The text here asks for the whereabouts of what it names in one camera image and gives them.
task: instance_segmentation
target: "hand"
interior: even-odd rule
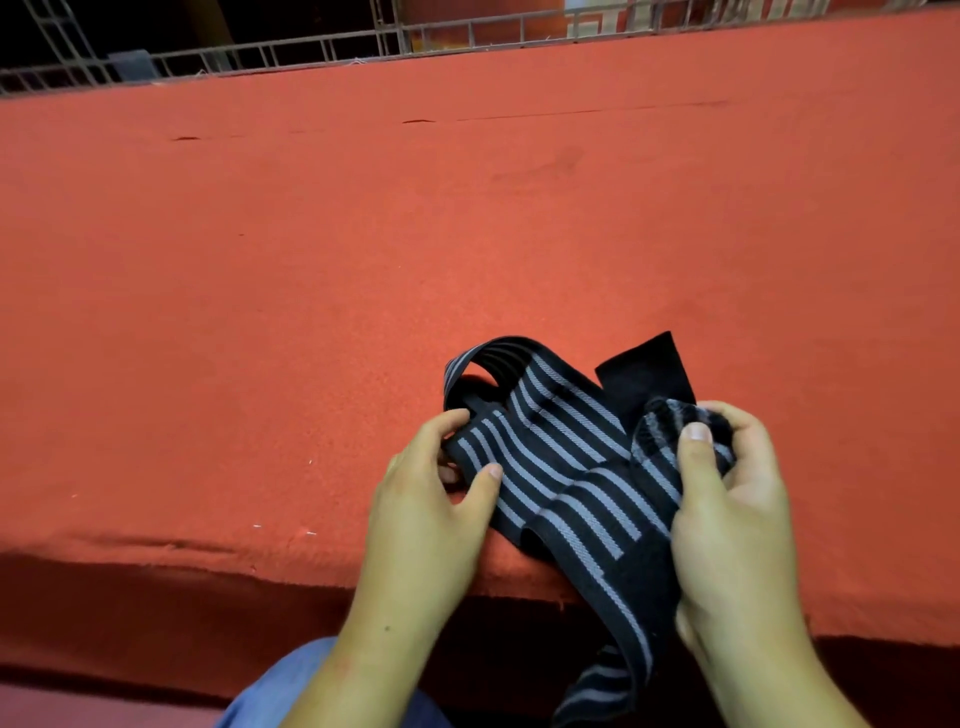
[[[351,619],[432,645],[467,592],[503,475],[488,465],[462,502],[450,502],[443,439],[468,419],[466,409],[444,412],[390,461],[373,496]]]
[[[688,425],[678,460],[684,499],[673,521],[683,598],[677,630],[710,671],[745,650],[806,643],[786,488],[766,428],[723,402],[701,402],[733,428],[737,462],[723,479],[710,431]]]
[[[283,728],[394,728],[427,657],[467,592],[500,489],[488,465],[460,503],[444,488],[456,473],[444,437],[469,419],[444,412],[394,456],[373,494],[367,553],[347,622]]]
[[[868,728],[806,634],[790,506],[763,424],[723,402],[736,465],[721,479],[705,425],[687,425],[673,521],[677,631],[730,728]]]

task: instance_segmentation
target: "red carpet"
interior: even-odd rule
[[[667,328],[773,432],[813,631],[960,644],[958,33],[0,105],[0,662],[235,692],[335,629],[451,355],[518,333],[588,372]],[[496,534],[475,591],[544,602],[548,642],[574,599]]]

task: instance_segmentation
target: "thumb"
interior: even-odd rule
[[[497,496],[500,495],[502,479],[503,468],[496,463],[490,463],[473,478],[467,495],[457,506],[457,509],[478,528],[486,529],[490,523]]]
[[[727,492],[717,470],[713,435],[703,423],[690,423],[684,427],[677,445],[677,462],[684,484],[681,508],[713,500]]]

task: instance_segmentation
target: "left hand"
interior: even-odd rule
[[[452,473],[438,465],[443,440],[468,420],[466,409],[444,412],[390,461],[373,495],[351,626],[432,645],[467,593],[503,476],[490,464],[463,501],[450,502],[443,481]]]
[[[503,469],[490,464],[450,502],[444,437],[469,420],[444,412],[394,456],[373,495],[367,553],[347,622],[282,728],[394,728],[447,619],[467,593]]]

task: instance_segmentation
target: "leg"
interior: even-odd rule
[[[237,695],[215,728],[277,728],[310,678],[330,654],[336,638],[327,637],[295,649]],[[440,708],[416,691],[401,728],[451,728]]]

